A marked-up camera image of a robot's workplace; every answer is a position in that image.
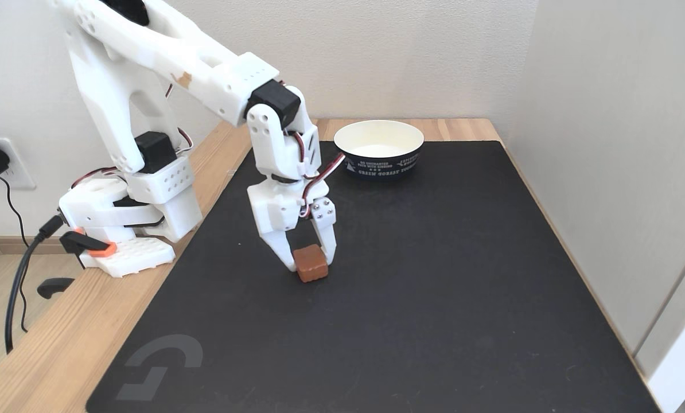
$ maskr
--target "wall socket plate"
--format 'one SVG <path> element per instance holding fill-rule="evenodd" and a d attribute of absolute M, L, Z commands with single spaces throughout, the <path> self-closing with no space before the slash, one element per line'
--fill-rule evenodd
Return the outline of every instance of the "wall socket plate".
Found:
<path fill-rule="evenodd" d="M 9 138 L 0 138 L 0 149 L 9 155 L 9 169 L 1 173 L 1 178 L 4 178 L 12 190 L 33 190 L 36 188 L 31 175 L 26 170 L 26 165 L 19 156 L 19 152 L 14 146 L 14 143 Z"/>

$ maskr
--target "black mouse pad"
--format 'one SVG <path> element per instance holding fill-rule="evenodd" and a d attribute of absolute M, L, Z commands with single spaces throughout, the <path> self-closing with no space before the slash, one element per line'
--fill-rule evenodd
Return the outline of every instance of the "black mouse pad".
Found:
<path fill-rule="evenodd" d="M 310 284 L 258 238 L 261 180 L 249 154 L 88 411 L 659 411 L 499 143 L 426 143 L 393 183 L 340 168 Z"/>

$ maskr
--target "wooden desk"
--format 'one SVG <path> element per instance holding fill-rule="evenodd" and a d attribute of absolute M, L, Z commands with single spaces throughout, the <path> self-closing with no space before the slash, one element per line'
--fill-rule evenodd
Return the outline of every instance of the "wooden desk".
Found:
<path fill-rule="evenodd" d="M 319 120 L 322 141 L 355 120 Z M 427 141 L 500 141 L 487 119 L 405 120 Z M 219 125 L 191 155 L 203 214 L 251 148 L 244 128 Z M 192 233 L 174 246 L 177 257 Z M 85 270 L 0 364 L 0 411 L 85 411 L 85 403 L 173 264 L 124 279 Z"/>

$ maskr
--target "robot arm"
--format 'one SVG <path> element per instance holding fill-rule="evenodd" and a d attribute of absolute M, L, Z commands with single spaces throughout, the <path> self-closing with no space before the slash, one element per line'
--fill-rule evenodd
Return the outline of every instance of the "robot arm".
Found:
<path fill-rule="evenodd" d="M 125 243 L 137 234 L 178 241 L 201 220 L 186 154 L 164 148 L 158 164 L 154 159 L 161 147 L 152 141 L 156 134 L 169 142 L 164 144 L 172 147 L 169 152 L 179 153 L 182 143 L 159 75 L 184 87 L 231 125 L 248 120 L 256 167 L 267 176 L 256 185 L 259 188 L 249 188 L 256 226 L 285 265 L 295 270 L 284 232 L 295 227 L 300 209 L 308 212 L 305 217 L 313 217 L 309 210 L 314 200 L 328 191 L 316 178 L 319 139 L 301 92 L 274 81 L 279 71 L 268 63 L 251 53 L 233 54 L 161 0 L 106 2 L 111 6 L 101 0 L 49 3 L 65 29 L 78 88 L 125 179 L 114 178 L 111 185 L 88 181 L 72 189 L 60 200 L 68 223 L 99 240 Z M 152 136 L 133 137 L 129 102 L 146 117 L 147 134 Z M 291 206 L 289 212 L 281 204 Z M 328 263 L 334 256 L 334 214 L 330 215 L 325 217 L 329 229 L 319 230 L 314 223 Z M 115 276 L 124 271 L 107 272 Z"/>

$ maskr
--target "wooden block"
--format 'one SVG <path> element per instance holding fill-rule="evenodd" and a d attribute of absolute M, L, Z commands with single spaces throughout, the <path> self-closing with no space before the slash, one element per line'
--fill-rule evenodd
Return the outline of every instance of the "wooden block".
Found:
<path fill-rule="evenodd" d="M 312 282 L 327 277 L 327 258 L 320 246 L 315 244 L 300 248 L 293 251 L 292 255 L 297 265 L 297 274 L 302 282 Z"/>

